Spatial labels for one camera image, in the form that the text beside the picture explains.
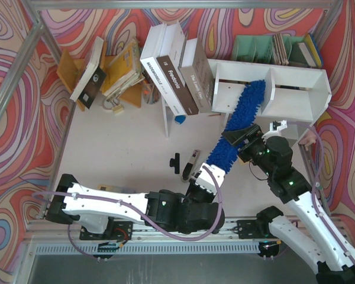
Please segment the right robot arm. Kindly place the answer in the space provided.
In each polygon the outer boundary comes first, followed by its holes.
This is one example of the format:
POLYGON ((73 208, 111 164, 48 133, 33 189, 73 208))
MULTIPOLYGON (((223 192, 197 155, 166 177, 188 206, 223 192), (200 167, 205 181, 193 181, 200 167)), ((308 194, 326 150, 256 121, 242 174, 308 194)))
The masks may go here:
POLYGON ((278 135, 264 139, 256 124, 224 131, 222 136, 242 161, 252 162, 267 174, 271 191, 295 213, 309 235, 274 206, 260 211, 258 222, 311 268, 318 283, 355 283, 355 248, 317 201, 315 186, 292 166, 293 151, 287 139, 278 135))

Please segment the blue microfiber duster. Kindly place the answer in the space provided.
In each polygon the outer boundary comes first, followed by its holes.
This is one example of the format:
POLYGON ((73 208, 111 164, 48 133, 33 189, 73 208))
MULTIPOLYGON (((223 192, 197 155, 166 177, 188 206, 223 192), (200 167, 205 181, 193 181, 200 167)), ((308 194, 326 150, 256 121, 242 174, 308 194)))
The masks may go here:
MULTIPOLYGON (((257 110, 264 101, 266 89, 265 80, 255 80, 246 85, 237 101, 237 106, 228 120, 224 131, 241 130, 251 126, 255 120, 257 110)), ((232 146, 223 136, 210 152, 206 164, 214 165, 229 173, 233 163, 238 159, 238 146, 232 146)))

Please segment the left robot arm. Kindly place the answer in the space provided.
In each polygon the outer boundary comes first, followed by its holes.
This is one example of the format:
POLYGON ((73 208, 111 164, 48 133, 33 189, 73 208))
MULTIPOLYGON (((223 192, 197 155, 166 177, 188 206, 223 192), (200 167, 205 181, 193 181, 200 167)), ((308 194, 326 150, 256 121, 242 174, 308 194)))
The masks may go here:
POLYGON ((45 219, 57 224, 82 225, 89 233, 107 235, 110 218, 144 224, 159 231, 190 234, 218 231, 224 211, 214 202, 225 172, 205 165, 190 181, 186 194, 162 189, 149 193, 118 193, 81 185, 63 174, 45 219))

